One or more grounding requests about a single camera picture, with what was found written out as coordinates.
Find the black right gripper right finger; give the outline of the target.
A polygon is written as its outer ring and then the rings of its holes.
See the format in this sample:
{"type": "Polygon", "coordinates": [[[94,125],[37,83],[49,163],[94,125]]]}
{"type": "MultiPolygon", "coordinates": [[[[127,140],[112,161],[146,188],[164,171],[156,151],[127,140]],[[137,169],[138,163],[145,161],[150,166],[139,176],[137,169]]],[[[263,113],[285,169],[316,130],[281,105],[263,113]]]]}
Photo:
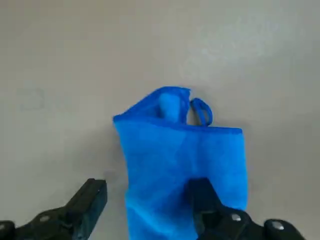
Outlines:
{"type": "Polygon", "coordinates": [[[199,240],[305,240],[285,220],[267,219],[259,225],[245,211],[223,205],[208,178],[189,180],[186,195],[199,240]]]}

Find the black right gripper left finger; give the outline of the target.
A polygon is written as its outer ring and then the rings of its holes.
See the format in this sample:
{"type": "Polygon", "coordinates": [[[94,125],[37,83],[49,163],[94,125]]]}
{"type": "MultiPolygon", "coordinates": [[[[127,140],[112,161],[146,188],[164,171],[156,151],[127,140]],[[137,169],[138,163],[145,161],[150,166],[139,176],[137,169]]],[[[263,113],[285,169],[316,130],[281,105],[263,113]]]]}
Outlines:
{"type": "Polygon", "coordinates": [[[0,222],[2,240],[87,240],[108,201],[107,182],[89,178],[62,207],[36,215],[17,227],[11,220],[0,222]]]}

